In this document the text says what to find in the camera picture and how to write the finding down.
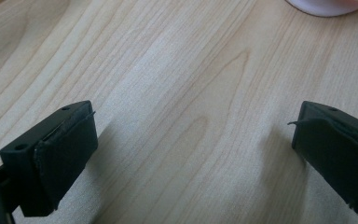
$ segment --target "light wood surface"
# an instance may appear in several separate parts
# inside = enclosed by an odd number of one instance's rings
[[[0,3],[0,148],[82,100],[96,110],[98,151],[58,211],[18,209],[18,223],[358,223],[286,125],[304,100],[358,118],[358,11]]]

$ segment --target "white bowl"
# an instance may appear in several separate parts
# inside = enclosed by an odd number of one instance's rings
[[[320,17],[334,17],[358,9],[356,0],[286,0],[292,6]]]

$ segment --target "screw hole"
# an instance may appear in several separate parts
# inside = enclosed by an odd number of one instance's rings
[[[16,150],[22,150],[22,149],[25,149],[26,147],[28,147],[27,144],[21,144],[21,145],[18,145],[18,146],[16,146],[16,147],[14,147],[14,149],[16,149]]]

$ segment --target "wood grain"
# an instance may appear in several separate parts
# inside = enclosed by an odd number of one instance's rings
[[[19,223],[358,223],[291,149],[304,100],[358,118],[358,11],[284,1],[0,4],[0,148],[91,100],[100,146]]]

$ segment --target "wooden table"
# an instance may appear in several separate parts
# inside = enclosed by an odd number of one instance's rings
[[[82,100],[98,150],[58,211],[19,223],[358,223],[286,125],[305,100],[358,118],[358,11],[1,1],[0,148]]]

